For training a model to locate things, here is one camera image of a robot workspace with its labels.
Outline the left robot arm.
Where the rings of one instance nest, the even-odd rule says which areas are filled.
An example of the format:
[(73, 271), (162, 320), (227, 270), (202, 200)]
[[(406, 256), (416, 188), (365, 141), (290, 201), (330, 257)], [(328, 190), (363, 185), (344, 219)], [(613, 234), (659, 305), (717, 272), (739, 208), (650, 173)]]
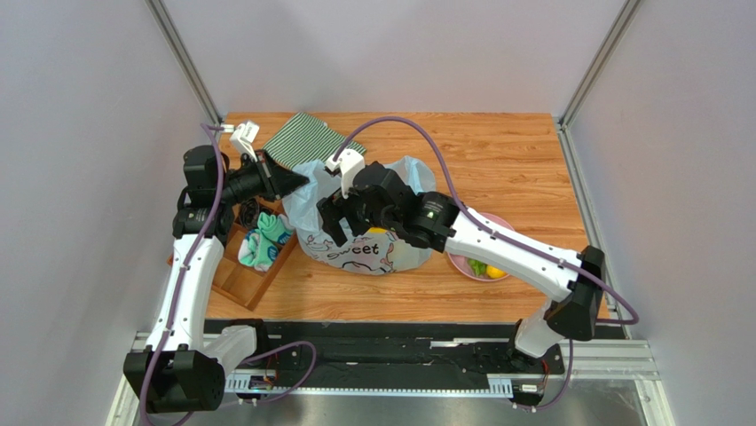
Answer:
[(220, 407), (227, 377), (256, 352), (261, 335), (261, 323), (251, 321), (204, 343), (204, 315), (235, 221), (233, 209), (254, 198), (280, 200), (309, 181), (264, 150), (243, 154), (236, 170), (214, 146), (197, 146), (183, 159), (186, 185), (172, 223), (167, 293), (145, 348), (128, 353), (123, 364), (144, 418)]

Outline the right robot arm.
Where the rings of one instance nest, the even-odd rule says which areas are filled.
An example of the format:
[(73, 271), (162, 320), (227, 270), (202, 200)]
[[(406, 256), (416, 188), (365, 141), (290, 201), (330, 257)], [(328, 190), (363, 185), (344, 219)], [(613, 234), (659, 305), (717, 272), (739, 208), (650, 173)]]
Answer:
[(558, 248), (495, 224), (439, 192), (415, 193), (399, 174), (363, 160), (327, 161), (326, 170), (341, 186), (317, 208), (324, 231), (342, 246), (347, 235), (373, 227), (393, 233), (418, 249), (464, 256), (526, 281), (547, 302), (519, 322), (511, 350), (542, 357), (562, 339), (587, 342), (595, 337), (603, 290), (604, 254), (593, 246), (578, 252)]

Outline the light blue plastic bag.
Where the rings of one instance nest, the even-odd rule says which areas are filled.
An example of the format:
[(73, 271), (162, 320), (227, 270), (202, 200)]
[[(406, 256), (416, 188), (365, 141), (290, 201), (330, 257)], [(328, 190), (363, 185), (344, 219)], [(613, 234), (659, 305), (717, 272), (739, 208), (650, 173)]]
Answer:
[(339, 193), (341, 179), (327, 173), (325, 164), (318, 160), (299, 164), (293, 171), (310, 180), (283, 201), (285, 214), (306, 256), (336, 269), (365, 275), (416, 269), (431, 258), (429, 248), (414, 248), (393, 232), (353, 236), (344, 219), (340, 225), (347, 242), (336, 246), (322, 229), (316, 203), (334, 192)]

